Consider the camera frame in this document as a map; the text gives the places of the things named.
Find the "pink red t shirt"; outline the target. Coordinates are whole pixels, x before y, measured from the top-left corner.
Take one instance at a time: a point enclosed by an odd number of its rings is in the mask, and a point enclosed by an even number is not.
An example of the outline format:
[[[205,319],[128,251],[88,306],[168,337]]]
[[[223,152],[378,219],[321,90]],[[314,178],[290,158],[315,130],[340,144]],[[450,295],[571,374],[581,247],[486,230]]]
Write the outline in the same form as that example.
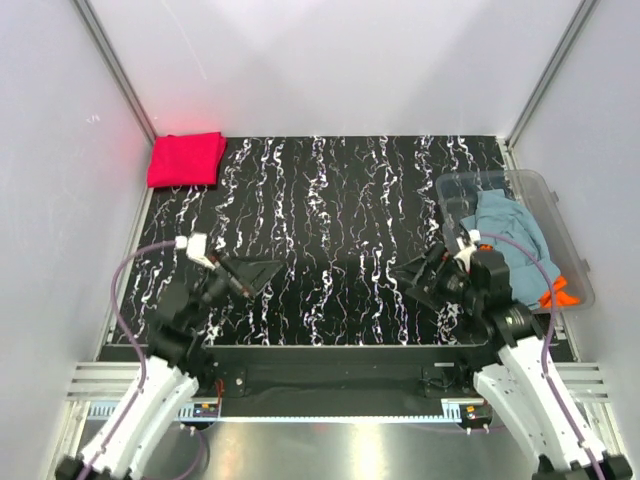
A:
[[[148,188],[211,186],[227,146],[220,132],[158,137],[147,170]]]

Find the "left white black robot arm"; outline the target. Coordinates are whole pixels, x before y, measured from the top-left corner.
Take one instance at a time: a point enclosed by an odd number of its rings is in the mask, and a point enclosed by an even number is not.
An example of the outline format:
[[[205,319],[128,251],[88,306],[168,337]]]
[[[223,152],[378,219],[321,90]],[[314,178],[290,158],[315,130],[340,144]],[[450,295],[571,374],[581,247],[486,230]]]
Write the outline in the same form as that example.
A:
[[[283,268],[278,260],[204,258],[192,285],[171,282],[160,294],[139,370],[112,415],[80,453],[65,456],[57,479],[140,479],[158,443],[187,400],[220,385],[214,356],[202,345],[201,311],[228,294],[258,296]]]

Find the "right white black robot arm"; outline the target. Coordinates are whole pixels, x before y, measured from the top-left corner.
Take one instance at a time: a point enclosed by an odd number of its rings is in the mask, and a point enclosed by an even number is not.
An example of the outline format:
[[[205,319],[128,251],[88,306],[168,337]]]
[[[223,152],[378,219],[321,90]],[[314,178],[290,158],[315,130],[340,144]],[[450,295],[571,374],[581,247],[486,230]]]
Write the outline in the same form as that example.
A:
[[[454,371],[466,396],[496,411],[532,466],[534,479],[630,479],[622,454],[609,452],[581,415],[548,352],[531,310],[514,299],[501,252],[471,244],[451,254],[438,242],[392,270],[404,292],[436,310],[460,306],[473,332],[491,349]]]

